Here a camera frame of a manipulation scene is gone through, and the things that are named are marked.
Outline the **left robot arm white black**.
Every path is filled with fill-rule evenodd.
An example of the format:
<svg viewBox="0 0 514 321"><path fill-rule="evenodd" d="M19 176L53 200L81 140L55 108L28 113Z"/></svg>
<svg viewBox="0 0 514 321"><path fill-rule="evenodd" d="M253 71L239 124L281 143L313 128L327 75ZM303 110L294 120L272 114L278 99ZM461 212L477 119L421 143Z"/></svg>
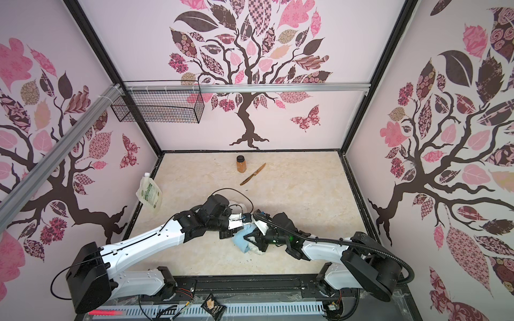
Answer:
<svg viewBox="0 0 514 321"><path fill-rule="evenodd" d="M177 213L163 225L133 238L103 247L95 242L86 244L66 274L76 314L86 314L117 298L172 298L177 283L167 267L142 272L131 272L129 268L208 231L231 236L250 220L250 211L244 205L215 194L204 204Z"/></svg>

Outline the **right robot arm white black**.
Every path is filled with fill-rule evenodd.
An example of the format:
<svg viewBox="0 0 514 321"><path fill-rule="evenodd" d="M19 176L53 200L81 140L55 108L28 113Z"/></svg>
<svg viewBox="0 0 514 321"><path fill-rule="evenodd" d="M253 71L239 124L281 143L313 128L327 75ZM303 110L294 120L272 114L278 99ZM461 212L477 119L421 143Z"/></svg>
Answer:
<svg viewBox="0 0 514 321"><path fill-rule="evenodd" d="M374 298L389 302L403 270L399 259L364 232L351 238L327 239L298 230L285 214L271 217L252 215L255 227L243 239L262 253L271 245L284 246L294 259L324 262L316 286L324 296L345 289L364 290Z"/></svg>

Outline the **white teddy bear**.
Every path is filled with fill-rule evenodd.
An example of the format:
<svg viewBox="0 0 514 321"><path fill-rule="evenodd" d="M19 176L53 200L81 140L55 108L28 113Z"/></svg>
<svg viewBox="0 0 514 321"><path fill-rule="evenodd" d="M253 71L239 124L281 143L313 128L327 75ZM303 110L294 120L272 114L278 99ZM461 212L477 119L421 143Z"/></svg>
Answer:
<svg viewBox="0 0 514 321"><path fill-rule="evenodd" d="M266 223L256 220L242 203L230 201L229 208L232 210L229 226L234 228L232 236L234 245L244 254L254 252L262 255L265 253L267 245L264 237L269 229Z"/></svg>

